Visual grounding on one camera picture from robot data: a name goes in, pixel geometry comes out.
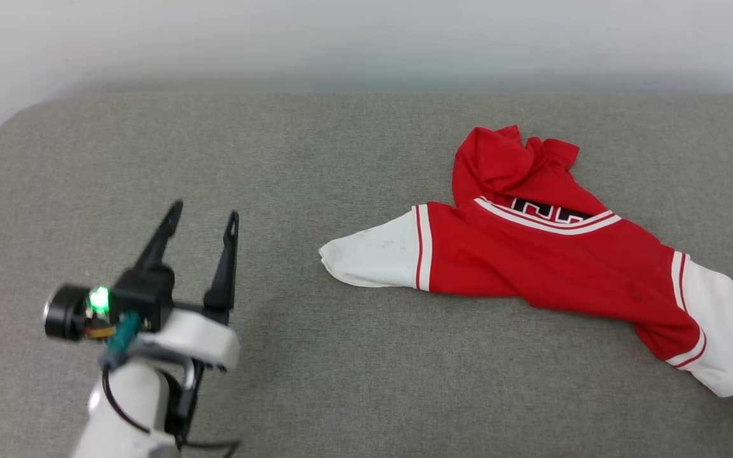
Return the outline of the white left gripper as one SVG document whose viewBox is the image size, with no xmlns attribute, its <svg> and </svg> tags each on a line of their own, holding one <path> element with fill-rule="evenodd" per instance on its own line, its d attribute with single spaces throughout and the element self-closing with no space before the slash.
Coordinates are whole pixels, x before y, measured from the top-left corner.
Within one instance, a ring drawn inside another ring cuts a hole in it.
<svg viewBox="0 0 733 458">
<path fill-rule="evenodd" d="M 175 200 L 134 264 L 138 272 L 163 266 L 176 233 L 183 201 Z M 222 253 L 204 308 L 230 312 L 235 307 L 239 213 L 230 212 L 222 233 Z M 62 341 L 104 342 L 100 368 L 114 371 L 132 357 L 182 363 L 195 361 L 227 370 L 235 367 L 241 343 L 224 317 L 187 304 L 145 302 L 104 285 L 92 289 L 64 284 L 43 305 L 46 336 Z"/>
</svg>

